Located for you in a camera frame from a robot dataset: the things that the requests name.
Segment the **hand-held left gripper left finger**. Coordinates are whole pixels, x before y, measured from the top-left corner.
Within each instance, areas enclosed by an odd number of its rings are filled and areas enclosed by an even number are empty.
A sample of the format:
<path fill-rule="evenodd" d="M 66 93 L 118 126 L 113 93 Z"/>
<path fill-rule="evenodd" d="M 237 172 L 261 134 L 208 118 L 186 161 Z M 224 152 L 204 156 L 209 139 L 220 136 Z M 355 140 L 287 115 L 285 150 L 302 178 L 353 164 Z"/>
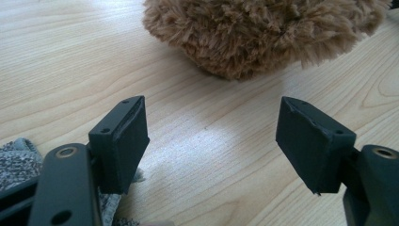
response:
<path fill-rule="evenodd" d="M 88 133 L 88 146 L 100 171 L 104 194 L 127 193 L 150 143 L 144 96 L 119 102 Z"/>

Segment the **brown plush toy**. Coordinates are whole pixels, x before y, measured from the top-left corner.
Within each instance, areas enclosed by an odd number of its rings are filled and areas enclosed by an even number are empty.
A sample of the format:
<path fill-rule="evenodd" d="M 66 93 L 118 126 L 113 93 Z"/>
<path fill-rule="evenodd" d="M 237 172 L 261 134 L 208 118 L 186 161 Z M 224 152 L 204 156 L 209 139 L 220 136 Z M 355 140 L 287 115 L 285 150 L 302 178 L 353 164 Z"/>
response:
<path fill-rule="evenodd" d="M 145 0 L 143 25 L 229 80 L 319 64 L 371 36 L 396 0 Z"/>

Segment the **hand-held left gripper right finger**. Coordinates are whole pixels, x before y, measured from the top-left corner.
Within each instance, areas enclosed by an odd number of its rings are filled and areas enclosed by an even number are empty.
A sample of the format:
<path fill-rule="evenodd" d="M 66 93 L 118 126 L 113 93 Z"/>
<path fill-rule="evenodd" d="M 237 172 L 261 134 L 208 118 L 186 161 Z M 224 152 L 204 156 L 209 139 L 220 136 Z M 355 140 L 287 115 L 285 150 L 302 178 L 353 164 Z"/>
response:
<path fill-rule="evenodd" d="M 281 98 L 276 142 L 311 192 L 339 191 L 339 167 L 355 140 L 354 132 L 315 106 Z"/>

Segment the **grey fluffy cloth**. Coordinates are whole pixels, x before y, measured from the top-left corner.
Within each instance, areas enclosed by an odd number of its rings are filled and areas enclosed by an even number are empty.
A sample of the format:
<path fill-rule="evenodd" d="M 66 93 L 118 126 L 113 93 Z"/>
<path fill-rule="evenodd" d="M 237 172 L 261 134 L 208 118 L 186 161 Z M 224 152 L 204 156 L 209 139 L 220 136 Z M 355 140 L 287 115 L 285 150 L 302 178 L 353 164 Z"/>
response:
<path fill-rule="evenodd" d="M 28 181 L 40 174 L 43 158 L 27 138 L 17 138 L 0 148 L 0 192 Z M 139 226 L 127 218 L 115 218 L 121 195 L 99 193 L 104 226 Z"/>

